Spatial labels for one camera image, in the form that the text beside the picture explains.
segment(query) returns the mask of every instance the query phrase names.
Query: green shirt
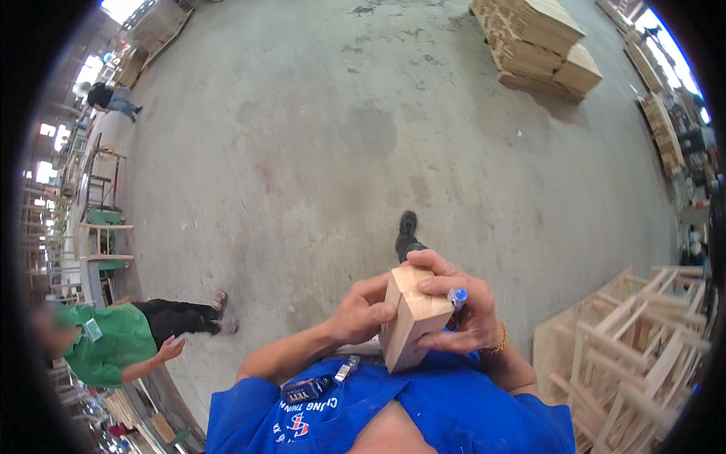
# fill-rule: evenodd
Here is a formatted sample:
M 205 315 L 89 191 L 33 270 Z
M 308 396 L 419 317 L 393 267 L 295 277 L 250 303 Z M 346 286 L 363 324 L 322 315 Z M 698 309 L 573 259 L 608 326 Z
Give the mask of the green shirt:
M 85 384 L 121 388 L 121 369 L 148 360 L 157 353 L 149 322 L 133 304 L 96 311 L 90 304 L 59 309 L 57 320 L 65 325 L 83 325 L 94 318 L 103 336 L 91 342 L 81 329 L 64 358 Z

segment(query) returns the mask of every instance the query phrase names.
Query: red object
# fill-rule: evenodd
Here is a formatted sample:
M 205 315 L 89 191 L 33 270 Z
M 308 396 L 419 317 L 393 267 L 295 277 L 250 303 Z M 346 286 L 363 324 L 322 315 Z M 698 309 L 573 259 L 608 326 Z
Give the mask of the red object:
M 115 426 L 108 426 L 108 433 L 113 435 L 114 437 L 120 437 L 121 435 L 126 435 L 126 426 L 123 424 L 116 424 Z

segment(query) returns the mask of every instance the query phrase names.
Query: foot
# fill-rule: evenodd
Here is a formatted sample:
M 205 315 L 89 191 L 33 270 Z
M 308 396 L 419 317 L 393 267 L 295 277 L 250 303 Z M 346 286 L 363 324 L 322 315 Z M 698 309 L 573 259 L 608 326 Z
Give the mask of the foot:
M 214 294 L 214 306 L 221 313 L 224 310 L 224 306 L 227 305 L 227 293 L 223 290 L 217 290 Z
M 237 321 L 232 320 L 231 322 L 224 322 L 219 324 L 219 335 L 220 336 L 231 336 L 237 332 Z
M 401 215 L 401 222 L 399 224 L 400 235 L 416 235 L 416 229 L 418 228 L 418 218 L 416 213 L 411 210 L 406 210 Z

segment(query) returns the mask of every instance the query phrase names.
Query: gold bracelet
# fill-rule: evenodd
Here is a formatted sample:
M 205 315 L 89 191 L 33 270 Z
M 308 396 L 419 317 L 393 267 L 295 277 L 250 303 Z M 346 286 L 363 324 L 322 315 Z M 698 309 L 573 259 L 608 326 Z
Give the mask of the gold bracelet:
M 504 320 L 500 318 L 499 321 L 502 323 L 502 331 L 504 332 L 502 343 L 496 349 L 481 349 L 479 350 L 480 353 L 497 354 L 507 346 L 507 327 L 504 325 Z

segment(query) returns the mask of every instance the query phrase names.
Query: black shoe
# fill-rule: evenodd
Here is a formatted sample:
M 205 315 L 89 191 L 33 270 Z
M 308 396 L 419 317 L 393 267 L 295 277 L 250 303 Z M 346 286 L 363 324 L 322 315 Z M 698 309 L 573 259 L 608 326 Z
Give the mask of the black shoe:
M 411 210 L 406 210 L 401 215 L 401 223 L 399 225 L 399 235 L 416 235 L 418 228 L 418 217 Z

